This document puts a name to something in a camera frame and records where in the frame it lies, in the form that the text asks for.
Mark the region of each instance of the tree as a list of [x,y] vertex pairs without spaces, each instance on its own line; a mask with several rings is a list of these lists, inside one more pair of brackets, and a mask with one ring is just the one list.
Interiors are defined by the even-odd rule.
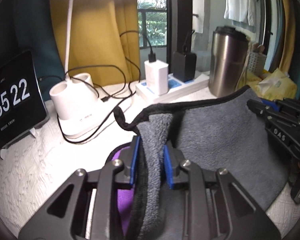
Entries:
[[[146,18],[146,34],[153,46],[165,44],[165,33],[167,30],[167,13],[166,12],[151,12],[147,9],[164,9],[167,8],[167,0],[138,0],[138,9]],[[142,30],[142,14],[138,14],[139,29]]]

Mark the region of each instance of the clock display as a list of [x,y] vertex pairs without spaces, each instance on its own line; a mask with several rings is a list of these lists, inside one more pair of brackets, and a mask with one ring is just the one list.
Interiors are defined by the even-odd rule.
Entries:
[[47,119],[29,51],[0,68],[0,149]]

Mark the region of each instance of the window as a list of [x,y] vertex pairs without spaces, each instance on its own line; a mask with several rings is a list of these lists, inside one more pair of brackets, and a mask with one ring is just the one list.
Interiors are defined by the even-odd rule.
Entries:
[[[139,30],[146,35],[153,47],[167,45],[167,0],[138,0]],[[140,35],[141,49],[149,47],[146,39]]]

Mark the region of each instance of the silver screw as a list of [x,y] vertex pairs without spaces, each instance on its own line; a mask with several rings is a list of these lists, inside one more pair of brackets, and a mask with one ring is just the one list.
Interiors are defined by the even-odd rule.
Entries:
[[183,163],[182,163],[182,166],[187,167],[187,166],[189,166],[190,164],[191,164],[191,161],[189,161],[189,160],[184,160]]
[[220,168],[218,172],[220,175],[226,175],[228,173],[228,170],[226,168]]
[[77,169],[75,171],[75,174],[79,177],[82,177],[85,173],[86,173],[86,171],[84,169]]
[[115,160],[112,161],[112,165],[113,165],[114,167],[119,167],[119,166],[122,165],[122,160],[120,160],[120,159],[115,159]]

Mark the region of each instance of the white tablecloth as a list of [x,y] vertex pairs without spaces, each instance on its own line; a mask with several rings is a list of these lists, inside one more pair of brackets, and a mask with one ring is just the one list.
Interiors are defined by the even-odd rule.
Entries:
[[[115,92],[121,85],[106,87]],[[199,90],[174,102],[214,98],[208,88]],[[118,99],[110,99],[107,107]],[[73,145],[64,141],[57,123],[52,101],[47,101],[50,119],[37,137],[27,135],[8,148],[4,160],[0,158],[0,217],[8,229],[17,236],[21,227],[45,200],[78,168],[93,171],[102,168],[109,153],[117,146],[130,142],[134,133],[122,130],[113,115],[103,125],[98,136],[88,143]],[[148,104],[138,96],[122,103],[127,122],[131,122]],[[268,210],[283,234],[289,231],[300,217],[300,206],[290,199],[286,187]]]

